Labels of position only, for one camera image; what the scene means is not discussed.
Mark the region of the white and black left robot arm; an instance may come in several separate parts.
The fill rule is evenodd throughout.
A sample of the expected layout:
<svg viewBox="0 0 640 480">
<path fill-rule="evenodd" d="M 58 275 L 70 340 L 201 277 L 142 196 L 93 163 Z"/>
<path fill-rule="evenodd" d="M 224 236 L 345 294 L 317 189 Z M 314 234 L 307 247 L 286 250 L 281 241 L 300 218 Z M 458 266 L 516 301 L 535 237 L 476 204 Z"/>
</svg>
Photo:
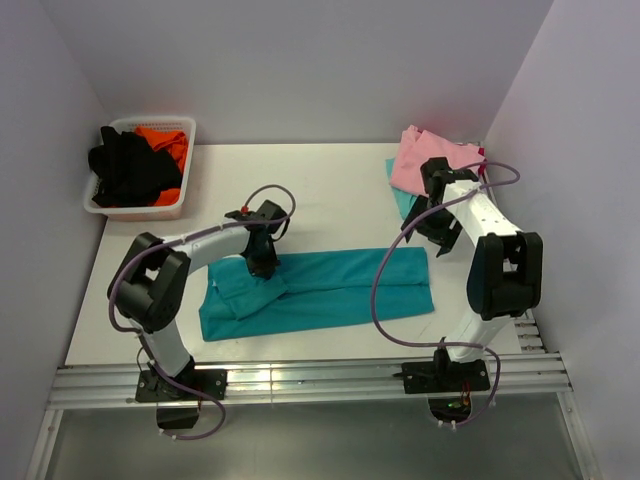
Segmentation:
<svg viewBox="0 0 640 480">
<path fill-rule="evenodd" d="M 182 237 L 135 237 L 108 288 L 108 315 L 116 330 L 139 338 L 170 398 L 187 397 L 197 384 L 195 361 L 176 323 L 189 275 L 239 256 L 250 276 L 271 278 L 279 265 L 273 235 L 289 222 L 289 213 L 266 200 L 255 211 L 243 207 L 220 225 Z"/>
</svg>

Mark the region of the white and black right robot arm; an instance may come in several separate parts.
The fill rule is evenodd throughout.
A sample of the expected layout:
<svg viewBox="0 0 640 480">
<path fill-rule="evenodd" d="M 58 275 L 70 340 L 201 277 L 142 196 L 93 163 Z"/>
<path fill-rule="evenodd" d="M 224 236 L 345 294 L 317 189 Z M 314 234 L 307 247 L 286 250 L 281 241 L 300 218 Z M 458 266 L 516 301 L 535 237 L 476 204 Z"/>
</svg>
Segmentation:
<svg viewBox="0 0 640 480">
<path fill-rule="evenodd" d="M 472 167 L 454 169 L 446 158 L 433 157 L 421 165 L 420 174 L 425 193 L 402 225 L 404 238 L 419 233 L 445 255 L 466 234 L 474 253 L 462 320 L 441 340 L 432 360 L 403 364 L 405 390 L 487 391 L 490 381 L 483 361 L 487 346 L 509 319 L 540 302 L 543 241 L 507 219 Z"/>
</svg>

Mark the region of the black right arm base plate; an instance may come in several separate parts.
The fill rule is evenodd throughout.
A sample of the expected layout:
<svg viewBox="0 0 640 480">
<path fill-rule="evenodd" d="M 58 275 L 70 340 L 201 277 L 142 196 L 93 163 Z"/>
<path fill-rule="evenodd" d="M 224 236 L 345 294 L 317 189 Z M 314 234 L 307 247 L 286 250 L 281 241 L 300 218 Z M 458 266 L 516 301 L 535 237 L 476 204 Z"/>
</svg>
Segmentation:
<svg viewBox="0 0 640 480">
<path fill-rule="evenodd" d="M 491 383 L 483 360 L 459 363 L 451 362 L 439 366 L 435 361 L 406 362 L 395 373 L 403 382 L 404 392 L 409 395 L 434 393 L 484 392 Z"/>
</svg>

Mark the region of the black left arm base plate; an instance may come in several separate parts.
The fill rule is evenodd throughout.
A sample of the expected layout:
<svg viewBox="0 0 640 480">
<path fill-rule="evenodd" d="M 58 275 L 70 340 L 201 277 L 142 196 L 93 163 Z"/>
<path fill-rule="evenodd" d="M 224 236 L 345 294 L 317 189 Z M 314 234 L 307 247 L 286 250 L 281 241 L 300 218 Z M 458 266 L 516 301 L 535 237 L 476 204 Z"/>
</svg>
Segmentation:
<svg viewBox="0 0 640 480">
<path fill-rule="evenodd" d="M 154 369 L 139 374 L 134 399 L 137 403 L 169 403 L 203 400 L 223 400 L 227 387 L 228 372 L 224 369 L 196 369 L 186 387 L 177 387 L 164 379 Z"/>
</svg>

